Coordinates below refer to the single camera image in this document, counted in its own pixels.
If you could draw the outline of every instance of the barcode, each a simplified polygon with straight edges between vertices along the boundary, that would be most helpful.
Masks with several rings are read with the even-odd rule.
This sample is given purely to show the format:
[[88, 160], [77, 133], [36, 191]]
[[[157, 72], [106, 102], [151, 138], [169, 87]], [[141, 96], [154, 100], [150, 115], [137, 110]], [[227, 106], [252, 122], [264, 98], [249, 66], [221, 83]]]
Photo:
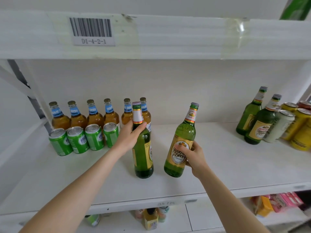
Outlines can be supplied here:
[[69, 19], [75, 37], [112, 37], [110, 19]]

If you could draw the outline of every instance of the beer bottle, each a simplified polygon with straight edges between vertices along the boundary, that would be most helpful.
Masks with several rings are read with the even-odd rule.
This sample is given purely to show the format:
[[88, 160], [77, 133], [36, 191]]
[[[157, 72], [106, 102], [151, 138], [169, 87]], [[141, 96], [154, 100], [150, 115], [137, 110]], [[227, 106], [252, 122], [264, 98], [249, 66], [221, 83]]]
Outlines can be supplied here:
[[87, 119], [82, 115], [76, 105], [75, 101], [68, 101], [68, 106], [70, 108], [71, 119], [70, 127], [79, 126], [85, 129], [87, 127]]
[[[133, 131], [143, 122], [141, 103], [133, 102]], [[153, 161], [150, 132], [147, 128], [139, 134], [132, 152], [136, 176], [139, 178], [150, 177], [153, 174]]]
[[142, 116], [144, 117], [144, 121], [147, 123], [146, 128], [151, 132], [151, 114], [147, 109], [146, 98], [141, 97], [140, 102], [142, 103]]
[[49, 103], [52, 110], [52, 126], [54, 129], [63, 128], [67, 130], [70, 128], [70, 118], [62, 113], [56, 101]]
[[124, 99], [124, 113], [121, 116], [122, 126], [126, 125], [133, 118], [130, 98]]
[[249, 131], [244, 136], [247, 143], [252, 145], [260, 143], [275, 119], [274, 110], [281, 97], [279, 94], [274, 94], [266, 107], [256, 114]]
[[252, 124], [252, 121], [254, 120], [255, 115], [260, 110], [262, 110], [261, 103], [266, 92], [267, 87], [261, 86], [254, 100], [245, 107], [245, 110], [242, 114], [242, 118], [235, 129], [237, 133], [241, 135], [246, 134], [246, 132], [249, 129], [249, 126]]
[[104, 127], [104, 118], [101, 113], [97, 111], [94, 100], [87, 100], [89, 107], [89, 116], [87, 117], [87, 124], [97, 124], [101, 129]]
[[120, 120], [119, 114], [114, 111], [114, 108], [111, 105], [111, 100], [109, 98], [104, 99], [105, 102], [105, 115], [104, 115], [104, 125], [106, 123], [115, 123], [118, 126], [120, 133]]
[[172, 177], [180, 177], [183, 174], [187, 161], [185, 154], [175, 149], [174, 145], [179, 144], [191, 149], [196, 134], [194, 122], [198, 108], [199, 104], [192, 102], [185, 120], [176, 129], [164, 164], [164, 171]]

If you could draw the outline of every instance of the person's left hand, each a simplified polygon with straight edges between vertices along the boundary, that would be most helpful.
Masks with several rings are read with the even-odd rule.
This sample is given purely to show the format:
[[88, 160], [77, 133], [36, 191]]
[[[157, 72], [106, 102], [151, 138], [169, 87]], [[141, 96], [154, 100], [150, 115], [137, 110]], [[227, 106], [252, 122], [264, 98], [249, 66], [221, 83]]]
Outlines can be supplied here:
[[139, 134], [146, 128], [147, 123], [143, 122], [134, 131], [133, 120], [131, 119], [124, 127], [121, 129], [120, 134], [116, 143], [113, 145], [113, 149], [120, 149], [122, 155], [127, 151], [132, 149], [137, 142]]

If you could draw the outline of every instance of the person's left arm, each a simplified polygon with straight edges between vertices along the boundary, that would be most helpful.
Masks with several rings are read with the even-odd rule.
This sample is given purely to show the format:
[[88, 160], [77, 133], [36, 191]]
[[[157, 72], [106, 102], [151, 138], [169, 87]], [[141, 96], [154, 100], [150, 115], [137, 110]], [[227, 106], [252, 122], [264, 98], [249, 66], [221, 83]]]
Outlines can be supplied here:
[[133, 132], [132, 127], [133, 122], [129, 121], [122, 128], [115, 145], [48, 202], [29, 220], [20, 233], [75, 232], [113, 166], [120, 157], [134, 147], [146, 123], [141, 124]]

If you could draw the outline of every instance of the brown beer bottle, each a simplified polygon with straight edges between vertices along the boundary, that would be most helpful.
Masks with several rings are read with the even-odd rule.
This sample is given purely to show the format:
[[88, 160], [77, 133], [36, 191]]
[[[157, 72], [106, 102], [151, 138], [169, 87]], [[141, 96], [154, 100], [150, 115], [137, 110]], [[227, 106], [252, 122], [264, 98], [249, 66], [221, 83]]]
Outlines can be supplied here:
[[94, 100], [87, 100], [89, 107], [89, 116], [87, 117], [87, 124], [97, 124], [101, 129], [104, 127], [104, 118], [101, 113], [97, 111]]
[[85, 129], [87, 127], [87, 119], [82, 115], [76, 105], [75, 101], [68, 101], [68, 106], [70, 108], [71, 119], [70, 127], [79, 126]]
[[133, 118], [133, 111], [130, 98], [124, 99], [124, 113], [121, 116], [122, 126], [126, 125]]
[[151, 133], [151, 114], [147, 109], [146, 97], [141, 97], [140, 102], [142, 103], [142, 116], [144, 117], [144, 121], [147, 123], [146, 128]]
[[56, 101], [49, 103], [49, 106], [52, 110], [52, 126], [54, 129], [63, 128], [67, 130], [70, 128], [70, 118], [62, 113]]
[[106, 123], [115, 123], [118, 126], [120, 132], [120, 120], [119, 114], [114, 111], [114, 108], [111, 105], [111, 100], [109, 98], [104, 99], [105, 102], [105, 115], [104, 115], [104, 125]]

